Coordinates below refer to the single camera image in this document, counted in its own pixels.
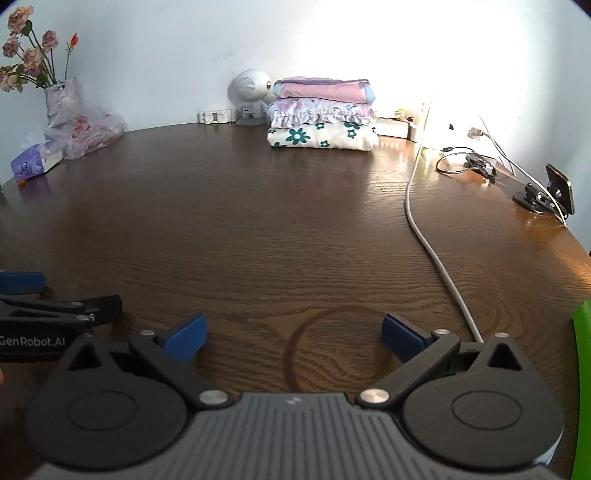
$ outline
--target black cable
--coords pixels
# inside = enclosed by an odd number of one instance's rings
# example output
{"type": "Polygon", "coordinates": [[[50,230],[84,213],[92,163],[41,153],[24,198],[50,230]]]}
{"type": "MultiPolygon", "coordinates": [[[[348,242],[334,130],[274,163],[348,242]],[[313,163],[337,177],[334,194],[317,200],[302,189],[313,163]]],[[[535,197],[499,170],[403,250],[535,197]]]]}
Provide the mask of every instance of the black cable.
{"type": "MultiPolygon", "coordinates": [[[[471,152],[474,152],[473,148],[470,147],[446,147],[443,149],[443,151],[451,151],[451,150],[456,150],[458,148],[464,148],[466,150],[470,150],[471,152]]],[[[454,175],[456,173],[464,173],[465,171],[469,171],[469,170],[478,170],[475,167],[471,167],[471,168],[463,168],[461,170],[454,170],[454,171],[449,171],[449,170],[442,170],[441,168],[439,168],[439,164],[441,163],[442,160],[444,160],[447,157],[451,157],[453,155],[462,155],[462,154],[466,154],[468,152],[451,152],[448,153],[447,155],[442,156],[439,160],[437,160],[437,163],[435,163],[435,170],[437,170],[439,173],[447,173],[450,175],[454,175]]]]}

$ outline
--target pink folded fabric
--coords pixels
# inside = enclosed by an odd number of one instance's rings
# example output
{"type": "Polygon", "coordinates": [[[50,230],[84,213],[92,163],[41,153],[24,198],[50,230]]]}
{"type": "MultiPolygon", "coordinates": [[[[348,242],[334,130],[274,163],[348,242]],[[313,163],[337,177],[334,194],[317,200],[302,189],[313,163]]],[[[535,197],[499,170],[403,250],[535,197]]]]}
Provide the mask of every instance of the pink folded fabric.
{"type": "Polygon", "coordinates": [[[335,80],[324,78],[294,77],[277,80],[273,93],[279,98],[313,97],[337,102],[368,103],[375,100],[369,81],[335,80]]]}

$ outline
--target orange object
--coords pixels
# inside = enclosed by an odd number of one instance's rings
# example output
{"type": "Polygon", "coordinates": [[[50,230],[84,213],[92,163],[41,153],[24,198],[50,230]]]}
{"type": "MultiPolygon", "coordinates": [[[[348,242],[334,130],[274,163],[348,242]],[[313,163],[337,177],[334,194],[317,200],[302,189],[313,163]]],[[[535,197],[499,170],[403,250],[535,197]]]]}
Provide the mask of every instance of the orange object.
{"type": "Polygon", "coordinates": [[[72,39],[70,40],[70,43],[68,43],[68,48],[72,51],[76,45],[78,45],[78,33],[72,35],[72,39]]]}

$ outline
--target metal screw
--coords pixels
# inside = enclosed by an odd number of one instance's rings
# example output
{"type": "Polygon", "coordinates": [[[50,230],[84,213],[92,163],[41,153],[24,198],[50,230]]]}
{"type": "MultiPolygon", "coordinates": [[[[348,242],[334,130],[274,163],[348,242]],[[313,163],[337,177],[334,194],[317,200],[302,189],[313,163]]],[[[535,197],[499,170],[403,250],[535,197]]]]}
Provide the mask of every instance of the metal screw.
{"type": "Polygon", "coordinates": [[[228,394],[222,390],[206,390],[199,394],[199,401],[205,405],[221,405],[228,401],[228,394]]]}
{"type": "Polygon", "coordinates": [[[381,388],[368,388],[359,394],[359,398],[367,403],[384,403],[390,398],[390,394],[381,388]]]}

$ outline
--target tissue box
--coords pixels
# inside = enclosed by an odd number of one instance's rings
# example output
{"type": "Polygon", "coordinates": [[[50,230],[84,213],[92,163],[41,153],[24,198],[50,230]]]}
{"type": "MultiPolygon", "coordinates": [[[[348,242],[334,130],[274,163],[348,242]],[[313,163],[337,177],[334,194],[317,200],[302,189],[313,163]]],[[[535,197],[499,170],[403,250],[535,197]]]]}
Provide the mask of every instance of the tissue box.
{"type": "Polygon", "coordinates": [[[39,145],[33,145],[25,150],[12,162],[12,173],[16,181],[28,180],[48,172],[63,158],[61,151],[53,152],[42,158],[39,145]]]}

